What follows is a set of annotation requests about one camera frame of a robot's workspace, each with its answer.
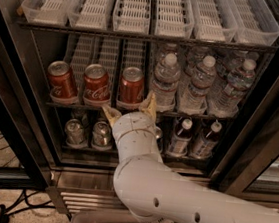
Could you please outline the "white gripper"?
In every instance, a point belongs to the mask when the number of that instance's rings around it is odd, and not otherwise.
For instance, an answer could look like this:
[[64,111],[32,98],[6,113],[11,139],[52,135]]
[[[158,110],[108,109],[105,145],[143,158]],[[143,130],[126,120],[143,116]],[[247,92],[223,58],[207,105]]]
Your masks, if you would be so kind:
[[139,111],[122,113],[117,109],[103,105],[102,110],[112,126],[116,146],[120,149],[134,148],[137,151],[157,152],[156,113],[157,100],[153,91],[139,105]]

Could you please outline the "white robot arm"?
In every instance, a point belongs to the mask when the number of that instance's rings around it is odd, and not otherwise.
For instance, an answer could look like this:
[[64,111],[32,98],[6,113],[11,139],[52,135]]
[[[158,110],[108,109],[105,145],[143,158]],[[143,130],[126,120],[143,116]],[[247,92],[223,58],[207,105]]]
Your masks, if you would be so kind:
[[279,212],[208,189],[172,171],[161,158],[155,136],[156,98],[122,114],[108,105],[119,163],[113,175],[120,201],[142,223],[279,223]]

